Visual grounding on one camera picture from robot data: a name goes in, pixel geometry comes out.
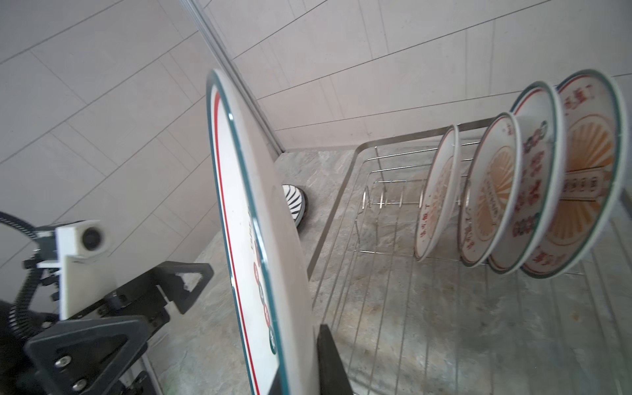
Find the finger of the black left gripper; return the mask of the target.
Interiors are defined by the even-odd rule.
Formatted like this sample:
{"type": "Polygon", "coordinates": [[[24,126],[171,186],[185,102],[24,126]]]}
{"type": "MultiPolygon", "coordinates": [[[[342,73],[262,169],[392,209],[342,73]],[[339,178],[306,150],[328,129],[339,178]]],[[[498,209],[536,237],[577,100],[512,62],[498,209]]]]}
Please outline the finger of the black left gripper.
{"type": "Polygon", "coordinates": [[[107,294],[98,314],[143,316],[152,326],[163,326],[171,319],[167,304],[174,303],[180,314],[186,314],[213,276],[208,263],[165,261],[107,294]]]}

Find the white blue leaf plate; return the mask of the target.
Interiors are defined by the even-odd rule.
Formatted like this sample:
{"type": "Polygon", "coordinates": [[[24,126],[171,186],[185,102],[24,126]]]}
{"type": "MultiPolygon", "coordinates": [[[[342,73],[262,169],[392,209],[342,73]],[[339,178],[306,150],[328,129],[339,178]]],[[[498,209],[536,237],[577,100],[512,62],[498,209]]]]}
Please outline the white blue leaf plate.
{"type": "Polygon", "coordinates": [[[283,184],[282,188],[292,219],[296,227],[299,227],[307,211],[308,199],[304,191],[295,185],[283,184]]]}

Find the large red characters plate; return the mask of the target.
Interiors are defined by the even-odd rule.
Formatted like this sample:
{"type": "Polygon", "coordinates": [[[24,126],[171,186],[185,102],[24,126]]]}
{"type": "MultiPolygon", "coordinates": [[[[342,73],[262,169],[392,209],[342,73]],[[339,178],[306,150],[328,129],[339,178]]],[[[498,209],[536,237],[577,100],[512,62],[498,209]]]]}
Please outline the large red characters plate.
{"type": "Polygon", "coordinates": [[[566,161],[565,116],[551,84],[530,84],[511,113],[520,128],[523,164],[510,221],[488,259],[500,275],[520,269],[540,245],[561,195],[566,161]]]}

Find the white plate red characters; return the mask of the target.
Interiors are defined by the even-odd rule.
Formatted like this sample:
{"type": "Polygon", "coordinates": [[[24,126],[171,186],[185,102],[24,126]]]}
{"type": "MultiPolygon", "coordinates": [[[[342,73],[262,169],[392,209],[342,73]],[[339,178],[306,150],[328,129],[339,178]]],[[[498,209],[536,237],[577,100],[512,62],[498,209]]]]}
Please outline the white plate red characters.
{"type": "Polygon", "coordinates": [[[207,122],[230,284],[254,394],[318,394],[304,255],[273,159],[234,84],[207,77],[207,122]]]}

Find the large orange sunburst plate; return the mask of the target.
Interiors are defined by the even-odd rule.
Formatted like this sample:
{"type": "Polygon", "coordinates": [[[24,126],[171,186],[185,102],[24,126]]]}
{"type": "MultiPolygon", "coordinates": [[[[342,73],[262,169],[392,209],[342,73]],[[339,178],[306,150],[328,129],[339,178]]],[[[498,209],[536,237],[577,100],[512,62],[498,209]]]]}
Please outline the large orange sunburst plate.
{"type": "Polygon", "coordinates": [[[522,266],[536,279],[561,275],[596,244],[622,192],[630,131],[616,81],[584,69],[557,87],[566,117],[566,167],[555,214],[522,266]]]}

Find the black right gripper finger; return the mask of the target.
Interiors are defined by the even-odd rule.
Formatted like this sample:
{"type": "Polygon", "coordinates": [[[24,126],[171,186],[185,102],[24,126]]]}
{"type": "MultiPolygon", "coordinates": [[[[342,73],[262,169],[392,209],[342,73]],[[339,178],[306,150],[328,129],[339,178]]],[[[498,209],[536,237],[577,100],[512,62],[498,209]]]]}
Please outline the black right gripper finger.
{"type": "Polygon", "coordinates": [[[353,395],[349,378],[327,324],[319,326],[317,352],[320,394],[353,395]]]}

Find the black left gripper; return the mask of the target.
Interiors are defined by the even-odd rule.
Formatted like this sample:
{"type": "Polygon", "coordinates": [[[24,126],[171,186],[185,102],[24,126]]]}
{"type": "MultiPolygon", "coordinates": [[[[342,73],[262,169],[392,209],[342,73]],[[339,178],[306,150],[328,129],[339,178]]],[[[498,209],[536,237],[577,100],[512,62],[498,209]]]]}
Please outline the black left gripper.
{"type": "Polygon", "coordinates": [[[26,312],[31,334],[14,330],[1,304],[3,394],[155,394],[146,370],[123,377],[163,326],[162,296],[107,296],[69,320],[26,312]]]}

